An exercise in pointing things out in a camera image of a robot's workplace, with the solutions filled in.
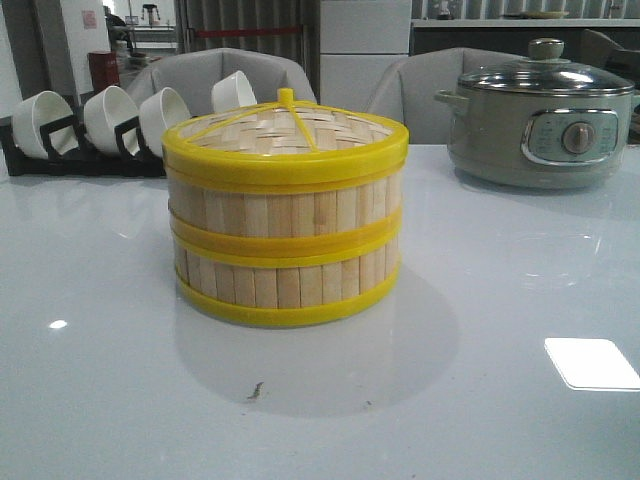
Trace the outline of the white refrigerator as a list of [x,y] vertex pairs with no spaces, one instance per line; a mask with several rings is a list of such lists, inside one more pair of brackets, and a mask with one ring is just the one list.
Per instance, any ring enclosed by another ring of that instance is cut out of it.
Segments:
[[322,1],[319,99],[363,111],[388,66],[409,54],[410,1]]

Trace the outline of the glass pot lid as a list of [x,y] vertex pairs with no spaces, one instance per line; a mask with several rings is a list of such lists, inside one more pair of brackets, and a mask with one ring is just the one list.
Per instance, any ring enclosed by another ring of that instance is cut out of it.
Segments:
[[615,96],[633,93],[634,83],[601,68],[561,57],[564,42],[538,38],[528,57],[480,67],[459,77],[458,85],[477,90],[552,96]]

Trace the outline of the white bowl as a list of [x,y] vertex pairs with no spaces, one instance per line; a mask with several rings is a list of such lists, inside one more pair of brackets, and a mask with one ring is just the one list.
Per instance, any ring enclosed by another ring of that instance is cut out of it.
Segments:
[[164,132],[191,118],[191,112],[179,93],[165,87],[144,100],[139,107],[139,120],[143,138],[149,150],[157,157],[163,156]]
[[214,113],[221,113],[256,105],[257,99],[249,79],[238,70],[213,85],[211,104]]
[[119,86],[110,85],[84,106],[84,124],[91,143],[103,154],[119,156],[115,127],[138,113],[131,97]]
[[13,137],[22,152],[31,158],[47,159],[40,127],[73,113],[66,100],[45,90],[18,104],[12,115]]

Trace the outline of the grey kitchen counter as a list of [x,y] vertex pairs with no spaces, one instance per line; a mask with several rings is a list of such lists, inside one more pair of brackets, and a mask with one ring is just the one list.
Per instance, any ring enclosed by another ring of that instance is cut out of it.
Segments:
[[564,55],[577,60],[586,29],[601,32],[626,49],[639,48],[637,19],[414,20],[409,52],[468,47],[524,55],[530,40],[551,37],[563,40]]

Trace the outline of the black dish rack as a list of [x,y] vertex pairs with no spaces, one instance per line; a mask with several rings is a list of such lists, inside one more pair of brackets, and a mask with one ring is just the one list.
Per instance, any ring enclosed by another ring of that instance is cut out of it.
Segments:
[[[13,137],[11,117],[1,119],[1,146],[4,151],[8,174],[49,176],[119,176],[163,177],[163,160],[154,155],[146,145],[140,122],[133,117],[115,126],[114,133],[118,154],[103,154],[88,140],[85,126],[74,114],[44,124],[40,132],[45,135],[45,159],[26,156]],[[79,146],[65,154],[58,153],[52,145],[52,135],[66,127],[73,129]]]

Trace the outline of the red barrier belt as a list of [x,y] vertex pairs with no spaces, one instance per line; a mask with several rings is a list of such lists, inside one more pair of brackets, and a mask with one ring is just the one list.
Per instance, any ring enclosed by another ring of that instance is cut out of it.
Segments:
[[302,34],[304,32],[304,26],[294,25],[288,27],[228,30],[197,30],[195,28],[187,28],[186,31],[186,36],[190,39],[247,38]]

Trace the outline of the green electric cooking pot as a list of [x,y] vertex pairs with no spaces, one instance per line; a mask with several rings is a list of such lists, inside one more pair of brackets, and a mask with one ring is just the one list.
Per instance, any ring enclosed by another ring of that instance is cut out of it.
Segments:
[[617,172],[639,95],[543,95],[458,87],[448,152],[464,172],[539,189],[595,185]]

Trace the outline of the grey chair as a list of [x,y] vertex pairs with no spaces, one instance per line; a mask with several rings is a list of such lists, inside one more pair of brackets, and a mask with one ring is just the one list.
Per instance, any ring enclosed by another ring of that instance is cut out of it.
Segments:
[[213,111],[213,85],[237,71],[246,75],[259,103],[275,101],[281,88],[293,89],[297,100],[317,101],[298,63],[234,48],[164,57],[142,69],[125,91],[136,105],[141,105],[163,88],[170,87],[178,92],[193,115],[206,115]]
[[404,124],[412,144],[445,144],[452,111],[434,95],[454,89],[464,73],[517,58],[510,53],[466,47],[410,56],[384,71],[365,111]]

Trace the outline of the right grey chair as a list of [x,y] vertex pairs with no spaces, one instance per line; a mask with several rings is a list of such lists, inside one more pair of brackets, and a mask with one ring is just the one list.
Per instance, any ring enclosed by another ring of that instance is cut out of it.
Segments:
[[510,53],[466,47],[410,56],[384,71],[365,111],[404,124],[412,144],[445,144],[452,111],[434,95],[454,89],[464,73],[517,58]]

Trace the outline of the bamboo steamer tray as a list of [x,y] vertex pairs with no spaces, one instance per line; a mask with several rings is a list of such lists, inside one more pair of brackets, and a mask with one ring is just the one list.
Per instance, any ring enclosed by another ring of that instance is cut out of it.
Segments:
[[368,252],[393,239],[402,217],[402,173],[346,188],[295,193],[228,192],[168,180],[175,237],[246,263]]
[[398,232],[301,266],[236,265],[175,237],[174,269],[186,299],[215,317],[258,327],[310,326],[362,312],[393,289]]

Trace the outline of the red trash bin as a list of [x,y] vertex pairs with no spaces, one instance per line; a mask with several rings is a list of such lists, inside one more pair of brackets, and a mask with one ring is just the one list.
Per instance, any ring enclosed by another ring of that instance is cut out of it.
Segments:
[[117,56],[113,51],[92,51],[87,54],[95,94],[107,87],[120,85]]

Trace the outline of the left grey chair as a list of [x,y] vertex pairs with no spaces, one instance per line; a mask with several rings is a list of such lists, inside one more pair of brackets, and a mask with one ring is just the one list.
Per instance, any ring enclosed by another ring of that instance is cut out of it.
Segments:
[[125,91],[136,105],[141,105],[163,88],[170,87],[178,92],[193,115],[206,115],[213,111],[213,85],[237,71],[246,75],[259,103],[275,101],[281,88],[293,89],[297,100],[317,101],[298,63],[234,48],[164,57],[142,69]]

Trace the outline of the bamboo steamer lid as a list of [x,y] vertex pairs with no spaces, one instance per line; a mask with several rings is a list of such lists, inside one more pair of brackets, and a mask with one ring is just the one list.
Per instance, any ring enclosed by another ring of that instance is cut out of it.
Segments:
[[162,136],[167,175],[235,193],[314,193],[360,186],[400,171],[409,132],[378,115],[298,100],[275,101],[176,124]]

